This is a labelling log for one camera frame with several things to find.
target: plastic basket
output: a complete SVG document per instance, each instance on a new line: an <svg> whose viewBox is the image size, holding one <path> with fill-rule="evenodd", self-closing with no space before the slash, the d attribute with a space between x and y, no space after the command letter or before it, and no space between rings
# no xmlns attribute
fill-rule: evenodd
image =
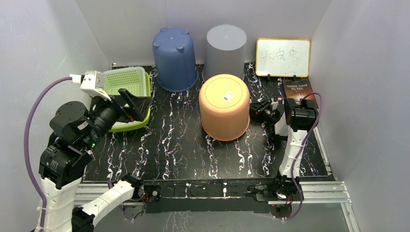
<svg viewBox="0 0 410 232"><path fill-rule="evenodd" d="M109 70L104 72L104 76L104 91L108 95L119 95L118 90L125 88L137 97L151 96L149 75L142 67ZM142 128L148 123L150 114L151 109L148 109L147 116L142 122L116 122L110 132L131 131Z"/></svg>

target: black marble table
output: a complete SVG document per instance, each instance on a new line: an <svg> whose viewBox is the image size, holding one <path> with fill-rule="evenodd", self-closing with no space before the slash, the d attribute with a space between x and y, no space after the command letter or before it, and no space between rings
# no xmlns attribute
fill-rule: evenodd
<svg viewBox="0 0 410 232"><path fill-rule="evenodd" d="M245 83L251 100L283 96L281 79L257 77L254 63L245 64ZM84 182L118 181L126 173L144 180L273 177L283 159L286 142L274 145L264 124L252 122L231 142L210 138L202 129L198 104L202 78L188 91L171 93L156 80L155 66L143 66L154 98L144 128L108 133L93 152ZM199 73L203 65L198 65ZM314 134L303 153L301 176L327 175Z"/></svg>

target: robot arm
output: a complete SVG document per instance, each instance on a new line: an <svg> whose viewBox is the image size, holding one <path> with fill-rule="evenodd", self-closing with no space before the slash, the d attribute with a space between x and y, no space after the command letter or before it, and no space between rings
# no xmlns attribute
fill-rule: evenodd
<svg viewBox="0 0 410 232"><path fill-rule="evenodd" d="M318 116L315 104L310 100L304 99L300 104L296 104L291 98L285 98L284 104L279 104L280 101L281 99L277 101L271 99L252 103L250 106L251 118L266 123L267 134L271 140L287 140L276 181L270 186L256 186L254 189L249 189L256 193L256 199L260 201L283 200L296 194L297 187L292 180L292 172L301 189L299 166L302 156L297 157L297 154L300 150L301 153L303 152L303 140Z"/></svg>
<svg viewBox="0 0 410 232"><path fill-rule="evenodd" d="M142 186L139 180L126 175L93 202L73 210L75 192L86 165L92 160L94 146L117 121L142 121L152 98L136 97L126 89L119 89L119 95L108 96L103 90L102 72L91 71L71 77L93 97L92 105L88 110L81 102L68 102L50 121L53 133L41 155L39 168L47 207L40 208L36 232L91 232L113 208L125 200L136 198Z"/></svg>

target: gold whiteboard frame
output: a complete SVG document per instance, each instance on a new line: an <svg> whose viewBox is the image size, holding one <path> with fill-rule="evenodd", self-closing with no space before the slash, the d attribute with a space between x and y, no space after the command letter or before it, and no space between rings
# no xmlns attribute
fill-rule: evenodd
<svg viewBox="0 0 410 232"><path fill-rule="evenodd" d="M306 75L306 76L296 76L296 77L302 77L302 78L304 78L304 77L309 77L309 75L310 75L310 50L311 50L311 48L312 48L312 42L311 42L309 39L259 38L259 39L256 41L255 74L256 74L257 76L268 76L268 75L258 75L258 73L257 73L257 70L258 70L258 41L259 41L259 40L299 40L299 41L309 41L309 62L308 62L308 64L307 64L307 74L308 74L308 75ZM273 76L273 77L293 77L293 75L292 75L292 76L271 75L271 76Z"/></svg>

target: whiteboard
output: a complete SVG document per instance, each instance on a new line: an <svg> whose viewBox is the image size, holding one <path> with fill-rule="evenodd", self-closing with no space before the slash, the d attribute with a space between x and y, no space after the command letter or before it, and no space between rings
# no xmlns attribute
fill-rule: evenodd
<svg viewBox="0 0 410 232"><path fill-rule="evenodd" d="M257 76L309 76L310 41L258 39L256 42Z"/></svg>

